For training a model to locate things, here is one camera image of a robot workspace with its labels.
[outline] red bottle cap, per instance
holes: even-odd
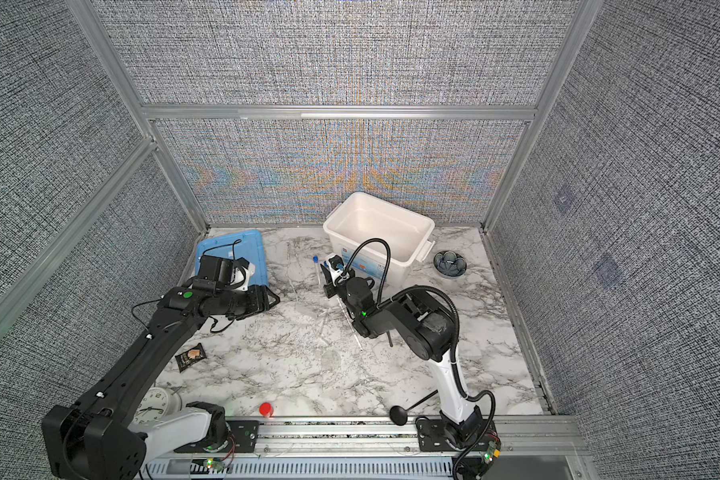
[[[262,405],[259,407],[259,413],[261,413],[263,417],[269,418],[274,412],[275,409],[272,408],[272,406],[269,405],[269,403],[267,402],[262,403]]]

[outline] white clock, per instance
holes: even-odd
[[[181,410],[181,397],[178,393],[161,387],[152,387],[136,409],[133,423],[153,422],[179,410]]]

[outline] storage container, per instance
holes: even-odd
[[[414,262],[423,262],[434,245],[428,240],[434,229],[431,218],[363,192],[355,192],[337,206],[322,228],[331,237],[334,252],[345,263],[367,239],[386,240],[392,252],[387,283],[392,286],[402,286]],[[355,257],[352,266],[381,279],[386,258],[384,245],[369,244]]]

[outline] mounting plate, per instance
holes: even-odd
[[[256,440],[259,437],[259,422],[256,420],[227,420],[226,424],[230,428],[230,435],[235,437],[235,453],[253,453],[256,449]],[[214,456],[219,454],[227,454],[232,450],[232,445],[227,445],[218,452],[214,452]],[[173,450],[175,453],[205,453],[201,447],[193,447],[184,445]]]
[[[496,426],[491,422],[492,430]],[[418,432],[418,448],[422,452],[458,452],[456,448],[451,447],[444,434],[445,422],[440,418],[418,418],[416,420],[416,431]],[[475,452],[480,452],[488,447],[490,437],[483,436],[478,444],[474,447]]]

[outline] marble surface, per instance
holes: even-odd
[[[209,236],[240,230],[212,229]],[[322,228],[259,230],[269,284],[282,302],[221,334],[209,334],[211,321],[206,322],[181,351],[201,342],[208,359],[182,373],[172,360],[158,377],[158,386],[180,387],[184,402],[216,403],[234,416],[258,415],[262,402],[270,402],[276,416],[385,416],[389,407],[410,406],[434,389],[426,363],[400,336],[393,333],[392,348],[386,336],[355,338],[336,297],[325,297],[312,262],[314,255],[323,258],[331,252]],[[461,318],[461,364],[470,392],[492,389],[498,415],[541,414],[478,230],[436,228],[430,240],[435,240],[432,252],[415,264],[404,286],[436,286],[455,302]],[[446,279],[434,270],[432,257],[441,250],[467,259],[463,277]],[[385,287],[384,298],[398,290]],[[489,406],[489,398],[480,400],[483,412]],[[438,410],[434,397],[412,414]]]

